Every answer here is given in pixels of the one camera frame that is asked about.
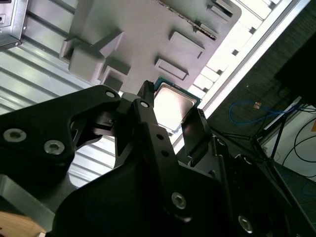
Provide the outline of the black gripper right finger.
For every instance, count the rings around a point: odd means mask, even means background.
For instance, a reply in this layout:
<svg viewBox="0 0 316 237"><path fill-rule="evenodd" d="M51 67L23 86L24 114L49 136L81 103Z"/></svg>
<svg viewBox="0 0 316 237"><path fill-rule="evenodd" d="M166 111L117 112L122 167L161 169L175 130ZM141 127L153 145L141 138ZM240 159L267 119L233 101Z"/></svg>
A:
<svg viewBox="0 0 316 237"><path fill-rule="evenodd" d="M240 237L291 236L291 195L266 159L230 155L213 135L202 110L190 110L182 122L190 167L209 173L220 189L207 185L212 207L226 215L228 232Z"/></svg>

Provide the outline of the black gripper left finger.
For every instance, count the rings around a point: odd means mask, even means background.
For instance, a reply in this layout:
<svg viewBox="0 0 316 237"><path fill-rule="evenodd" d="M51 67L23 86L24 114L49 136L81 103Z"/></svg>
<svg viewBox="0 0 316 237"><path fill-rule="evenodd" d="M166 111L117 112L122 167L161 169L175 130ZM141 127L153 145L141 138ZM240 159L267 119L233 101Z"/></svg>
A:
<svg viewBox="0 0 316 237"><path fill-rule="evenodd" d="M153 111L154 92L145 81L136 96L122 99L97 85L2 115L1 175L27 193L24 205L34 203L64 180L76 150L110 135L116 139L114 169L142 161L165 211L190 222L180 165Z"/></svg>

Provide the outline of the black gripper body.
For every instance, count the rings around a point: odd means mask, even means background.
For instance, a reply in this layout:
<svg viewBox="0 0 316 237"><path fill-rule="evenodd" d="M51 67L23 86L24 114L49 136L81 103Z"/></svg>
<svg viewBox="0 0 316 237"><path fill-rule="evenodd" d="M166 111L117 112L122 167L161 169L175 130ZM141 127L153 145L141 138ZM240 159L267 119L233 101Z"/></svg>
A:
<svg viewBox="0 0 316 237"><path fill-rule="evenodd" d="M71 193L59 206L55 237L230 237L223 190L210 175L179 166L192 220L163 208L157 187L140 160L122 165Z"/></svg>

